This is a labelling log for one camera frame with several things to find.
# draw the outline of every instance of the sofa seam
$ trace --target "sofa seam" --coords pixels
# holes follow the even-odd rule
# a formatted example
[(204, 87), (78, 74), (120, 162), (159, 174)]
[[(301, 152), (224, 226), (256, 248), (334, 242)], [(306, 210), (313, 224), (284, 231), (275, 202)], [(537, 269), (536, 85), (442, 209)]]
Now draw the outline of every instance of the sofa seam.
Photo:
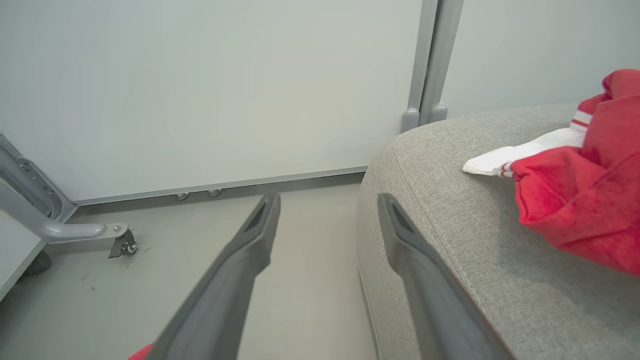
[[(400, 162), (398, 161), (397, 158), (397, 154), (396, 154), (396, 140), (394, 139), (394, 141), (391, 142), (391, 154), (393, 156), (393, 160), (396, 163), (396, 167), (398, 168), (398, 172), (400, 173), (400, 176), (402, 178), (402, 180), (404, 181), (405, 186), (409, 189), (409, 191), (411, 191), (411, 194), (413, 195), (413, 197), (415, 197), (418, 200), (421, 200), (421, 198), (415, 193), (415, 191), (413, 190), (413, 184), (411, 184), (411, 182), (409, 181), (409, 179), (405, 176), (402, 167), (400, 166)], [(425, 210), (424, 207), (422, 206), (422, 204), (418, 203), (418, 206), (415, 205), (415, 202), (412, 199), (412, 203), (413, 206), (416, 207), (417, 209), (419, 209), (423, 215), (425, 215), (424, 217), (426, 217), (426, 215), (428, 214), (428, 217), (430, 218), (430, 223), (432, 223), (431, 228), (433, 228), (434, 234), (430, 234), (435, 235), (437, 234), (437, 230), (439, 230), (442, 234), (442, 239), (444, 240), (444, 247), (445, 250), (448, 250), (448, 252), (451, 253), (452, 256), (452, 262), (458, 266), (458, 268), (460, 268), (460, 271), (462, 272), (462, 276), (458, 276), (458, 277), (462, 277), (464, 278), (464, 281), (467, 283), (467, 285), (469, 286), (469, 289), (471, 290), (471, 292), (475, 295), (476, 297), (476, 301), (478, 304), (478, 307), (480, 307), (480, 310), (484, 313), (485, 316), (487, 316), (486, 311), (484, 310), (484, 307), (482, 305), (482, 301), (480, 299), (480, 297), (478, 296), (478, 294), (476, 293), (474, 287), (471, 285), (471, 282), (468, 279), (467, 273), (464, 271), (464, 269), (462, 268), (462, 265), (460, 265), (460, 261), (458, 260), (458, 258), (455, 255), (455, 251), (453, 251), (453, 248), (451, 247), (451, 244), (449, 243), (449, 240), (447, 240), (447, 237), (444, 234), (444, 231), (442, 231), (442, 228), (440, 228), (440, 226), (438, 225), (438, 223), (436, 222), (436, 220), (433, 218), (433, 214), (429, 211), (429, 210)], [(427, 229), (429, 228), (429, 226), (427, 225), (427, 223), (425, 223), (424, 217), (420, 217), (420, 221), (427, 227)], [(438, 252), (440, 253), (440, 255), (442, 255), (442, 251), (440, 251), (439, 246), (437, 244), (437, 241), (434, 241), (434, 245), (436, 247), (436, 250), (438, 250)]]

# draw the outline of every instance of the floor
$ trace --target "floor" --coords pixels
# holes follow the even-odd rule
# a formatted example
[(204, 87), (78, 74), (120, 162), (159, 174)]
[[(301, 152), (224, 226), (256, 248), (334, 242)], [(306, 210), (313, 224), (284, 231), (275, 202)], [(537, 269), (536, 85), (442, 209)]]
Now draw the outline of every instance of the floor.
[(127, 222), (133, 257), (108, 244), (53, 254), (0, 304), (2, 359), (127, 359), (152, 343), (261, 193), (282, 212), (253, 288), (238, 359), (375, 359), (356, 270), (360, 174), (81, 208), (71, 222)]

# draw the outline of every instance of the white panel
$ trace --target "white panel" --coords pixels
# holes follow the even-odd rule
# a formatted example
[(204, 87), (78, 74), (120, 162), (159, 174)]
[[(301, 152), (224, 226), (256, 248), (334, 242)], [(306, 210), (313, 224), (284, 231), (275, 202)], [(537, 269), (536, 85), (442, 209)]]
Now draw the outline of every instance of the white panel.
[(421, 0), (0, 4), (0, 131), (71, 200), (368, 165)]
[(37, 247), (42, 248), (40, 238), (0, 209), (0, 300), (29, 265), (25, 262), (37, 255)]
[(465, 0), (442, 92), (448, 118), (579, 102), (640, 68), (638, 0)]

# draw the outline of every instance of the sofa cushion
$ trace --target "sofa cushion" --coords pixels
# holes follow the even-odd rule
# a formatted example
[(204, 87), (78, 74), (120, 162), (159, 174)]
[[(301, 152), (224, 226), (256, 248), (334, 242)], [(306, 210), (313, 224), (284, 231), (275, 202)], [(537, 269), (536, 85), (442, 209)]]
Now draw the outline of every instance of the sofa cushion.
[(640, 353), (640, 279), (549, 245), (518, 223), (512, 179), (462, 172), (470, 158), (567, 126), (575, 104), (445, 120), (396, 137), (358, 202), (358, 258), (383, 359), (418, 357), (400, 278), (388, 266), (377, 194), (396, 196), (517, 358)]

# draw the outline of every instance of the red fabric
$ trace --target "red fabric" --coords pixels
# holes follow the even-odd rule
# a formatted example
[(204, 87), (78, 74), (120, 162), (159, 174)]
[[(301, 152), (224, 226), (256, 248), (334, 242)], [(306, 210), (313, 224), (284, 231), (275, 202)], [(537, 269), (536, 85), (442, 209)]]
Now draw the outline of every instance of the red fabric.
[(147, 345), (139, 352), (133, 354), (133, 356), (131, 356), (129, 360), (145, 360), (145, 358), (147, 357), (150, 351), (151, 351), (151, 345)]
[(511, 164), (520, 222), (560, 250), (640, 275), (640, 71), (602, 85), (578, 107), (593, 114), (581, 149)]

